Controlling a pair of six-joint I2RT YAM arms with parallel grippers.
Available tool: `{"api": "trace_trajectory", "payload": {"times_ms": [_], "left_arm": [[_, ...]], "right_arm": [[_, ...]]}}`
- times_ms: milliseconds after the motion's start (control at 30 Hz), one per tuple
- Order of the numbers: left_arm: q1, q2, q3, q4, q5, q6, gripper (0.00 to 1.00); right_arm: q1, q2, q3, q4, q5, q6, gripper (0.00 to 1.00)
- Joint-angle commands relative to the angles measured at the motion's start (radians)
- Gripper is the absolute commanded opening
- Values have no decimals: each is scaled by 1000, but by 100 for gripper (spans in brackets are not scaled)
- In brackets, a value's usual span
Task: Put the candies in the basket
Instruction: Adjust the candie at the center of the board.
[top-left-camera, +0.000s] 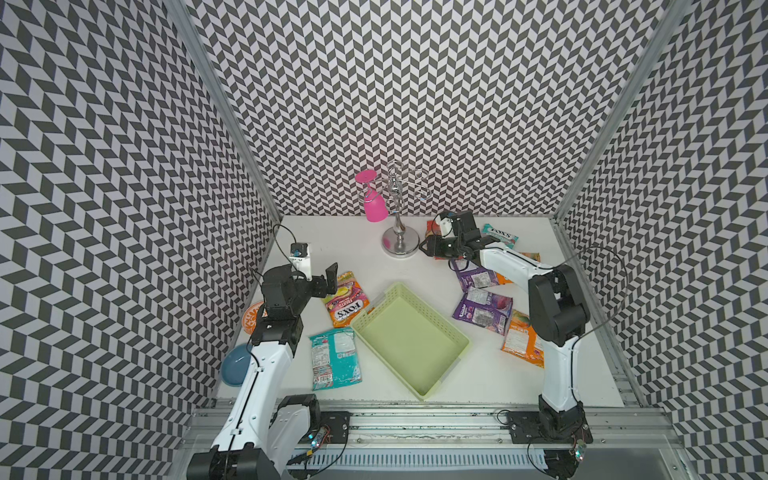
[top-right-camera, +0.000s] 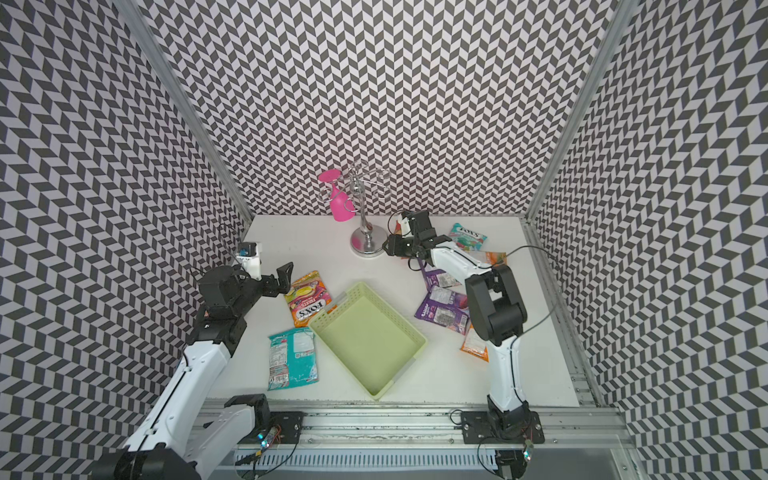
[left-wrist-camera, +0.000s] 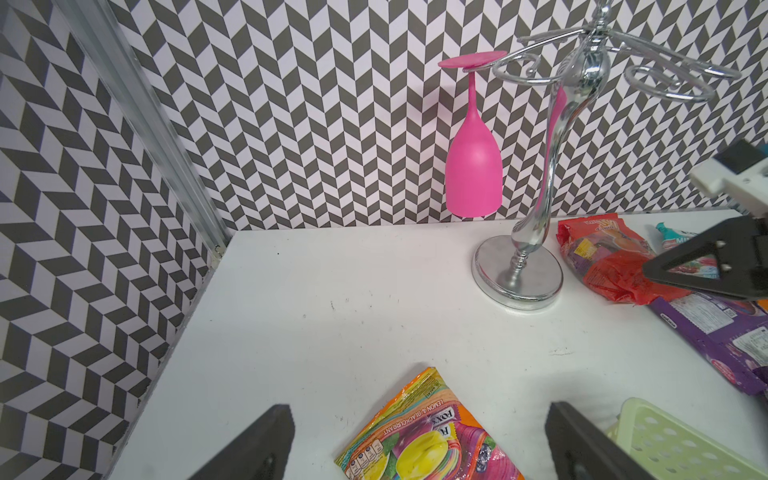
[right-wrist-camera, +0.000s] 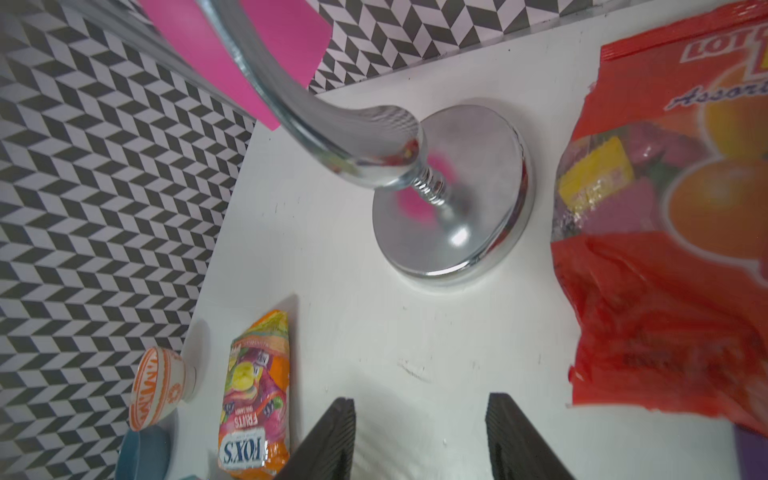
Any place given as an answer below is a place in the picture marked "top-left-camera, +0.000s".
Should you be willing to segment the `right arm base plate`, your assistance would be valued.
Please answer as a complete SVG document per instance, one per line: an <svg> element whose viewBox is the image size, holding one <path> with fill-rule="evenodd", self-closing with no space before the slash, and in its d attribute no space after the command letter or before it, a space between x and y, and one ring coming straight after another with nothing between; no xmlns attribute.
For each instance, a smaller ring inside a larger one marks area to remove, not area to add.
<svg viewBox="0 0 768 480"><path fill-rule="evenodd" d="M543 443L574 446L594 442L592 430L582 409L553 412L511 411L505 423L514 444Z"/></svg>

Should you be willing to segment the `orange yellow Fox's candy bag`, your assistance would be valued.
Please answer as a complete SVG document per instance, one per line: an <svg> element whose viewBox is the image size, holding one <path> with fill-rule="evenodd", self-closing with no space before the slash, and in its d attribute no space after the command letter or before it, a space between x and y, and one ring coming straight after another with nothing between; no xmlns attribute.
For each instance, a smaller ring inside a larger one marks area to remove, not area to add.
<svg viewBox="0 0 768 480"><path fill-rule="evenodd" d="M334 328L345 328L361 313L370 300L363 291L352 271L337 277L337 291L326 296L322 302Z"/></svg>

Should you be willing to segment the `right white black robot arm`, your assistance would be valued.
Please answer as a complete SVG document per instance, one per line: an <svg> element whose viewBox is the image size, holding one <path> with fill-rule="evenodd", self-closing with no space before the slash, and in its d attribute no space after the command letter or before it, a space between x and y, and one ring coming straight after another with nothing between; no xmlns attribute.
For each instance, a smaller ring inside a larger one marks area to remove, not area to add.
<svg viewBox="0 0 768 480"><path fill-rule="evenodd" d="M434 217L433 226L439 231L419 245L427 256L465 260L527 292L529 324L541 339L544 353L535 435L549 442L577 439L586 425L577 365L591 313L575 270L565 263L537 262L483 234L470 211L443 211Z"/></svg>

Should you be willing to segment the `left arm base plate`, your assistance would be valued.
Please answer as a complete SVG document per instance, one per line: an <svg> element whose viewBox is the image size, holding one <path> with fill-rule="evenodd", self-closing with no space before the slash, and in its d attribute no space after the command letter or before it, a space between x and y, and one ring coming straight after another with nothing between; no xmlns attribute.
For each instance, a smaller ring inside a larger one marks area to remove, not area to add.
<svg viewBox="0 0 768 480"><path fill-rule="evenodd" d="M318 432L325 428L326 438L323 445L342 445L349 437L351 412L345 410L322 411L319 419L298 442L298 446L308 447Z"/></svg>

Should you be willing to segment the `light green plastic basket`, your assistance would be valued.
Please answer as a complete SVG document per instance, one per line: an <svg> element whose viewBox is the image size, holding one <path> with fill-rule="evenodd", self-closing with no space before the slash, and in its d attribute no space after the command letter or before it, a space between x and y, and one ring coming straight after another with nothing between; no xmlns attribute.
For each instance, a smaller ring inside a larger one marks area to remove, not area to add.
<svg viewBox="0 0 768 480"><path fill-rule="evenodd" d="M351 328L421 401L435 393L471 345L403 282L393 283L365 307Z"/></svg>

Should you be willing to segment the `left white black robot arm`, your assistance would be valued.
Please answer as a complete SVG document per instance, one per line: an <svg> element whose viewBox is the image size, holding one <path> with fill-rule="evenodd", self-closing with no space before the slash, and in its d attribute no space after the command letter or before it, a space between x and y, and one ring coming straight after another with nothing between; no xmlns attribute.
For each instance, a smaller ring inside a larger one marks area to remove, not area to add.
<svg viewBox="0 0 768 480"><path fill-rule="evenodd" d="M279 479L300 440L319 426L314 394L279 396L303 333L311 298L337 291L338 265L307 277L290 264L262 276L263 305L247 344L248 370L221 431L206 452L192 456L188 479Z"/></svg>

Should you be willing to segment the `teal candy bag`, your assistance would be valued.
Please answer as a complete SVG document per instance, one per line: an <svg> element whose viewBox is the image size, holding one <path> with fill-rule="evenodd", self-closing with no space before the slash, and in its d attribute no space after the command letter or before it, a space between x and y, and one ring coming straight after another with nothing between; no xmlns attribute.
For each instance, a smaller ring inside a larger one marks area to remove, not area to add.
<svg viewBox="0 0 768 480"><path fill-rule="evenodd" d="M352 328L328 330L311 336L310 342L313 391L347 387L362 381Z"/></svg>

